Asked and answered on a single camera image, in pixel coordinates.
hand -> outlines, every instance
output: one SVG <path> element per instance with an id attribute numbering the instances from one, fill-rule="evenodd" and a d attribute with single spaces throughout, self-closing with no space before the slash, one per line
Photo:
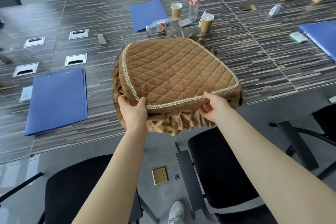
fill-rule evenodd
<path id="1" fill-rule="evenodd" d="M 137 133 L 148 132 L 147 121 L 147 109 L 146 98 L 142 97 L 136 106 L 132 106 L 126 95 L 122 95 L 118 98 L 121 114 L 126 123 L 127 131 L 136 131 Z"/>
<path id="2" fill-rule="evenodd" d="M 204 104 L 198 108 L 200 114 L 207 120 L 217 123 L 226 109 L 231 108 L 225 98 L 204 91 L 204 95 L 210 100 L 210 104 Z"/>

forearm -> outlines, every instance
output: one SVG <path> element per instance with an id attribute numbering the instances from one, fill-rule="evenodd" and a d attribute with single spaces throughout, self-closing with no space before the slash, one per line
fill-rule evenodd
<path id="1" fill-rule="evenodd" d="M 126 224 L 132 209 L 146 131 L 127 131 L 73 224 Z"/>
<path id="2" fill-rule="evenodd" d="M 259 134 L 235 110 L 227 108 L 221 116 L 219 129 L 279 224 L 334 223 L 334 191 Z"/>

cup with tissue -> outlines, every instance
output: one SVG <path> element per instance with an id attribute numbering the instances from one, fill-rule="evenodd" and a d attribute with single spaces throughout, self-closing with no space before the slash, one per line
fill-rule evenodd
<path id="1" fill-rule="evenodd" d="M 202 33 L 207 33 L 210 30 L 211 24 L 215 16 L 208 14 L 206 11 L 202 14 L 201 19 L 199 20 L 198 27 L 201 28 Z"/>

person's right arm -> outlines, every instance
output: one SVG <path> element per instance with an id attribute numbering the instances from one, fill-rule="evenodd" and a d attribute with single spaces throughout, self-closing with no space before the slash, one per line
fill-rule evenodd
<path id="1" fill-rule="evenodd" d="M 210 100 L 200 113 L 217 124 L 247 177 L 279 224 L 336 223 L 336 193 L 256 131 L 228 102 Z"/>

person's left hand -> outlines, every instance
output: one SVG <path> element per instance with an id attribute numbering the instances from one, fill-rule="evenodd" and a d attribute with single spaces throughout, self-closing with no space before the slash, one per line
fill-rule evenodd
<path id="1" fill-rule="evenodd" d="M 118 98 L 118 103 L 126 123 L 127 131 L 148 132 L 146 126 L 148 114 L 145 106 L 145 97 L 142 97 L 136 106 L 132 106 L 124 94 Z"/>

